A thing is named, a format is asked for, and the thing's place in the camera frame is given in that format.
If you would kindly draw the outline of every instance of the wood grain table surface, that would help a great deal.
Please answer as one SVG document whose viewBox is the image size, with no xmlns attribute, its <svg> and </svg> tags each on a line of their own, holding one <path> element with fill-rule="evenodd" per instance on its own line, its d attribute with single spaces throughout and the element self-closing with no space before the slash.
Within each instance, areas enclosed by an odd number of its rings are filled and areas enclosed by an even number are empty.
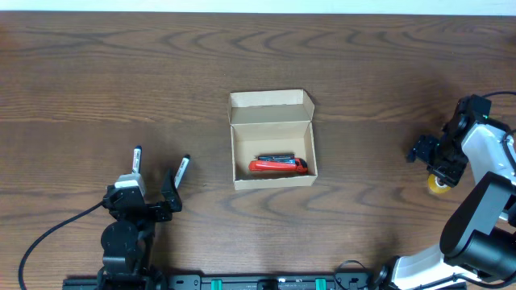
<svg viewBox="0 0 516 290">
<path fill-rule="evenodd" d="M 305 89 L 316 105 L 314 186 L 236 192 L 230 92 Z M 0 289 L 25 250 L 99 202 L 131 169 L 156 197 L 189 153 L 183 211 L 159 226 L 153 263 L 215 273 L 378 267 L 439 241 L 473 187 L 428 193 L 405 153 L 456 101 L 516 89 L 516 18 L 399 15 L 0 13 Z M 516 98 L 492 117 L 516 126 Z M 97 209 L 46 238 L 29 289 L 95 275 Z"/>
</svg>

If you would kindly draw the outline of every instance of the yellow tape roll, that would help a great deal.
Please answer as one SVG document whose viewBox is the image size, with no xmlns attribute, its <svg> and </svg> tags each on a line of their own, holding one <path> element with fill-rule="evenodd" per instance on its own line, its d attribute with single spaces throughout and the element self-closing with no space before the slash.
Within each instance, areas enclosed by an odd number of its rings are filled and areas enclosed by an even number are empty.
<svg viewBox="0 0 516 290">
<path fill-rule="evenodd" d="M 450 190 L 451 187 L 443 184 L 439 184 L 439 178 L 433 174 L 430 174 L 428 176 L 428 188 L 435 194 L 441 194 L 445 193 L 446 191 Z"/>
</svg>

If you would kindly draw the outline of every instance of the red tool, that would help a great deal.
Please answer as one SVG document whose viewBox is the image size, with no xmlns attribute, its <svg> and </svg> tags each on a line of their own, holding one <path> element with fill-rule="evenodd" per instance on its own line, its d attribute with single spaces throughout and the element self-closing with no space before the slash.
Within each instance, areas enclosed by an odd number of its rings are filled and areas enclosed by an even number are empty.
<svg viewBox="0 0 516 290">
<path fill-rule="evenodd" d="M 291 171 L 299 173 L 308 172 L 308 164 L 301 158 L 294 155 L 266 155 L 258 156 L 258 160 L 253 160 L 249 164 L 252 172 L 260 171 Z"/>
</svg>

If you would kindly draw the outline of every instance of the box flap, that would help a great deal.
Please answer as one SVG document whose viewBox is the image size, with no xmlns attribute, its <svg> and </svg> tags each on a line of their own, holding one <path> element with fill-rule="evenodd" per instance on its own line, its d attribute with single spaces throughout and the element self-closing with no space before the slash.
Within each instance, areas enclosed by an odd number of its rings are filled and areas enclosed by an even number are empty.
<svg viewBox="0 0 516 290">
<path fill-rule="evenodd" d="M 314 103 L 303 89 L 231 93 L 230 124 L 311 121 Z"/>
</svg>

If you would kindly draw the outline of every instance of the green connector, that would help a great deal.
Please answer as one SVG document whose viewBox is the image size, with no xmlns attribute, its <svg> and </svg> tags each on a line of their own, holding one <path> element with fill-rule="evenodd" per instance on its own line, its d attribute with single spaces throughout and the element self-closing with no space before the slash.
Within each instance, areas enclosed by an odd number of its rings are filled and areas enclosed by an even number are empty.
<svg viewBox="0 0 516 290">
<path fill-rule="evenodd" d="M 223 281 L 211 280 L 211 290 L 223 290 Z"/>
<path fill-rule="evenodd" d="M 326 279 L 316 279 L 315 290 L 326 290 Z"/>
</svg>

